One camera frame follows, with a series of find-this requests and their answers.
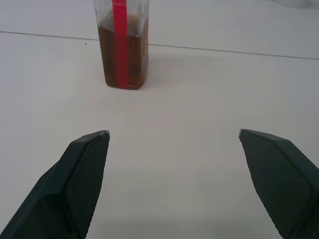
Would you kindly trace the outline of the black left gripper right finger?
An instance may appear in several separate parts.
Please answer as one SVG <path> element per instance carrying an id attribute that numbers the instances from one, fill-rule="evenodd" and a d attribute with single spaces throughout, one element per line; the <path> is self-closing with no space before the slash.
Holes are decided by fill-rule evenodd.
<path id="1" fill-rule="evenodd" d="M 319 169 L 289 140 L 241 129 L 254 188 L 284 239 L 319 237 Z"/>

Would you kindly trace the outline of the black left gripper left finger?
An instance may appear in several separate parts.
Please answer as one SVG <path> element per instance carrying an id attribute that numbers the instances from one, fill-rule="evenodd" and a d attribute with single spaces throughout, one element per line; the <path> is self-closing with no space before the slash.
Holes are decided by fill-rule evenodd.
<path id="1" fill-rule="evenodd" d="M 37 181 L 2 239 L 84 239 L 100 196 L 110 133 L 84 135 Z"/>

